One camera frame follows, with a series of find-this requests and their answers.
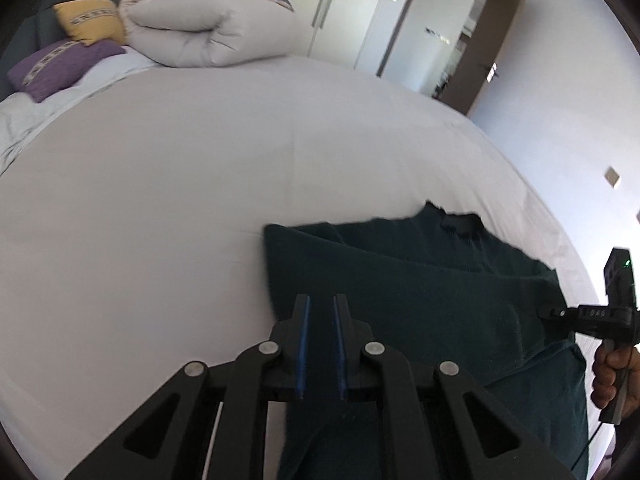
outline mattress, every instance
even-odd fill
[[[409,216],[425,200],[556,268],[569,304],[597,301],[538,195],[436,101],[298,57],[151,68],[94,93],[0,176],[0,420],[15,447],[61,479],[186,362],[267,338],[265,224]],[[579,343],[591,363],[598,342]]]

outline doorway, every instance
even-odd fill
[[[468,114],[524,0],[407,0],[378,76]]]

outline yellow pillow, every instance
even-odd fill
[[[126,43],[118,9],[111,0],[74,0],[53,8],[60,25],[73,40],[85,45],[107,38]]]

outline rolled comforter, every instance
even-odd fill
[[[288,0],[121,0],[130,46],[167,66],[226,66],[289,54]]]

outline door handle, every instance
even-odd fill
[[[438,34],[435,30],[433,30],[432,28],[429,27],[425,27],[424,31],[429,34],[430,36],[433,36],[434,38],[439,39],[442,43],[446,43],[446,44],[451,44],[451,41],[448,38],[445,38],[443,35]]]
[[[494,77],[500,77],[500,74],[498,74],[498,66],[494,63],[492,66],[489,65],[480,65],[482,68],[484,68],[485,72],[486,72],[486,81],[488,83],[490,83],[492,81],[492,79]]]

